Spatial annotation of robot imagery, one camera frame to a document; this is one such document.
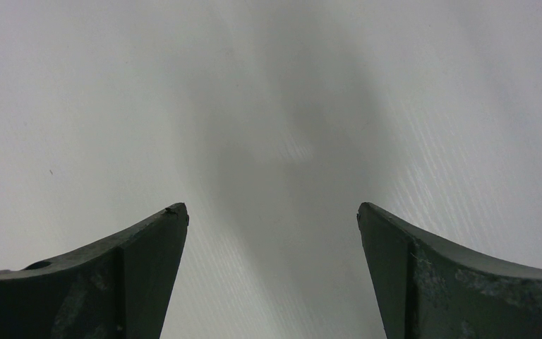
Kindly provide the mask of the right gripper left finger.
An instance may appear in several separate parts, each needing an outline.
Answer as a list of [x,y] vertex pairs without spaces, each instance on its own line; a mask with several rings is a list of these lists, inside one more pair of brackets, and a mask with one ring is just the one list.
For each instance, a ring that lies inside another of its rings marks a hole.
[[159,338],[188,232],[183,203],[22,270],[0,270],[0,338]]

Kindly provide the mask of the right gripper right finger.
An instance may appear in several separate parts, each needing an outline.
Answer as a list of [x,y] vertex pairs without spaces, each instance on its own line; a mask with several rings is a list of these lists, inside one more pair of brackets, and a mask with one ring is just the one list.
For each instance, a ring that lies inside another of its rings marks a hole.
[[494,258],[372,204],[357,213],[389,338],[542,338],[542,269]]

